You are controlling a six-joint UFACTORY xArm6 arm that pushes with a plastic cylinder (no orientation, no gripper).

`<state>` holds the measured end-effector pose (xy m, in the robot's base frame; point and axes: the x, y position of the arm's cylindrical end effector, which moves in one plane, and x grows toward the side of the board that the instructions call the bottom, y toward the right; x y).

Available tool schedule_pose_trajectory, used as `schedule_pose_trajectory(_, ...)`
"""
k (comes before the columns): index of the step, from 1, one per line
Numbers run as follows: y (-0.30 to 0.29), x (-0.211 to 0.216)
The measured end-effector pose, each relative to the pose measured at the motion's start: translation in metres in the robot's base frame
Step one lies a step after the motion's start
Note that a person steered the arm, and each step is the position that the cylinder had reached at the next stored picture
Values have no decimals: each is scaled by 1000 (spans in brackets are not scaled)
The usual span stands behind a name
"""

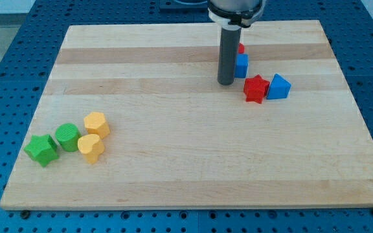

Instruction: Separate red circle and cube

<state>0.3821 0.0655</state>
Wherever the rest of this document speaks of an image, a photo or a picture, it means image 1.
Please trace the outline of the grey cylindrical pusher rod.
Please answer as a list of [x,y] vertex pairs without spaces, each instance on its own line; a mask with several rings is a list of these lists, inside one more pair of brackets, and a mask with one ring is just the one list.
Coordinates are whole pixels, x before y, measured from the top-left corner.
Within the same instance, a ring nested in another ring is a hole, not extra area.
[[218,83],[221,85],[231,85],[234,82],[240,37],[241,28],[221,30],[218,60]]

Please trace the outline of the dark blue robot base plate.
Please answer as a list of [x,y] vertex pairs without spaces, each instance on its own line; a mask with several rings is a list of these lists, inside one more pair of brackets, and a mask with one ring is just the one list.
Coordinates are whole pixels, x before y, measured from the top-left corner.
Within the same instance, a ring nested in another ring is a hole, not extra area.
[[159,10],[162,12],[171,12],[176,10],[206,10],[207,0],[158,0]]

